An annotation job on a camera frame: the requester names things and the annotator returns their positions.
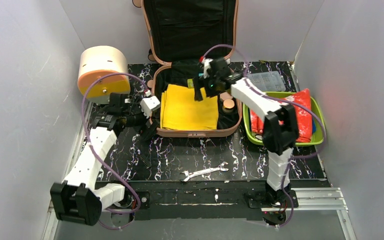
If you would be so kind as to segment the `blue cloth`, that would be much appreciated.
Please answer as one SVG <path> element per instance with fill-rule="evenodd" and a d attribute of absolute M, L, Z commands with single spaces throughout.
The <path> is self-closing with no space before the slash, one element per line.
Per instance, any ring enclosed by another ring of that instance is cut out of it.
<path fill-rule="evenodd" d="M 312 119 L 312 134 L 314 134 L 317 131 L 316 121 Z"/>

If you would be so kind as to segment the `pink hard-shell suitcase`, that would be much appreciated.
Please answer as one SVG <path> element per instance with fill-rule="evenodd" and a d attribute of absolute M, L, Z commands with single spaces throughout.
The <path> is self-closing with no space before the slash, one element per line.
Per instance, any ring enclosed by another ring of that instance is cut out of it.
<path fill-rule="evenodd" d="M 229 58 L 236 43 L 237 0 L 142 0 L 150 51 L 160 64 L 151 81 L 159 99 L 169 86 L 187 87 L 199 59 Z"/>

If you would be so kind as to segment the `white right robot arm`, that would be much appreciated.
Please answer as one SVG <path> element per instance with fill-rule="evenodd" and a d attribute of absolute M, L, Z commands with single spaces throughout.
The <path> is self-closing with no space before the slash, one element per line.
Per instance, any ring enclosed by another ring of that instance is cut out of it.
<path fill-rule="evenodd" d="M 290 157 L 299 138 L 295 107 L 259 90 L 241 71 L 232 71 L 230 61 L 223 57 L 201 57 L 202 75 L 193 78 L 194 100 L 229 93 L 257 114 L 263 122 L 262 143 L 268 151 L 269 173 L 266 183 L 273 191 L 289 184 Z"/>

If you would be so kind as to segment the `cream cylindrical drum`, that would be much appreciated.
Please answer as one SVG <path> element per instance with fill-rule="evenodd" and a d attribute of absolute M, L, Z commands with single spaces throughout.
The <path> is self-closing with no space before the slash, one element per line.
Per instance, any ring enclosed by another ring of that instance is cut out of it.
<path fill-rule="evenodd" d="M 100 105 L 108 104 L 111 93 L 129 94 L 129 78 L 125 75 L 109 76 L 87 89 L 99 78 L 113 73 L 127 73 L 125 55 L 115 47 L 99 45 L 87 48 L 80 56 L 77 86 L 82 95 Z"/>

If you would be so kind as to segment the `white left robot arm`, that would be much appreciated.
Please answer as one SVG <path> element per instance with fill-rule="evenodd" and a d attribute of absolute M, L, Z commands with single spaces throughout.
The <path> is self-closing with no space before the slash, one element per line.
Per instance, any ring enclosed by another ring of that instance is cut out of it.
<path fill-rule="evenodd" d="M 93 226 L 103 210 L 124 199 L 125 180 L 96 188 L 98 174 L 120 133 L 125 128 L 145 124 L 159 107 L 160 101 L 150 91 L 146 91 L 140 101 L 126 94 L 110 94 L 108 104 L 95 115 L 91 124 L 85 125 L 87 143 L 75 165 L 61 183 L 55 182 L 50 188 L 58 220 Z"/>

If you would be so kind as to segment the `red snack packet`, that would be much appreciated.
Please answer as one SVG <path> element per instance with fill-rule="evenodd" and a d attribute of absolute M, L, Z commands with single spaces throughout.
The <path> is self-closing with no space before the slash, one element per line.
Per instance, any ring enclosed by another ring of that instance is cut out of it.
<path fill-rule="evenodd" d="M 287 97 L 282 98 L 283 100 L 297 103 L 304 106 L 305 108 L 311 110 L 311 97 L 310 90 L 305 88 L 302 91 L 291 94 Z M 312 116 L 305 111 L 304 109 L 294 106 L 297 125 L 299 130 L 299 138 L 296 140 L 297 143 L 307 143 L 310 142 L 313 134 L 313 119 Z M 258 117 L 258 115 L 250 110 L 250 126 L 251 131 L 254 135 L 262 135 L 264 124 L 263 121 Z"/>

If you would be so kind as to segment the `yellow snack packet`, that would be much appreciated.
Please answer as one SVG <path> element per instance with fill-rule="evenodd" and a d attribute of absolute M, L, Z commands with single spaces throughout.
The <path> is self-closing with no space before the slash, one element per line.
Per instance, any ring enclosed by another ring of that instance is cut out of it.
<path fill-rule="evenodd" d="M 217 129 L 218 98 L 195 101 L 192 88 L 170 84 L 161 94 L 160 127 L 178 131 L 212 131 Z"/>

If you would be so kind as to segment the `green plastic tray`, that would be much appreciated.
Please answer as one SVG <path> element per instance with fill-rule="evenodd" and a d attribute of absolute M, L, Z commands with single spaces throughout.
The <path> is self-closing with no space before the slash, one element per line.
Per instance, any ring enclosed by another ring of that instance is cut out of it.
<path fill-rule="evenodd" d="M 287 98 L 288 100 L 290 99 L 291 95 L 297 94 L 296 92 L 282 92 L 282 91 L 266 91 L 265 93 L 268 96 L 273 98 L 277 98 L 277 99 Z M 310 95 L 308 96 L 311 102 L 309 109 L 320 119 L 323 127 L 325 127 L 324 117 L 318 103 L 313 97 L 311 97 Z M 245 129 L 247 138 L 250 140 L 251 143 L 262 146 L 263 142 L 254 137 L 255 134 L 252 132 L 252 127 L 251 127 L 250 109 L 245 104 L 242 105 L 242 119 L 243 119 L 244 129 Z M 316 123 L 316 132 L 311 135 L 311 138 L 309 140 L 296 142 L 295 145 L 297 147 L 309 147 L 314 145 L 320 145 L 324 141 L 323 128 L 314 117 L 312 117 L 312 119 L 314 119 Z"/>

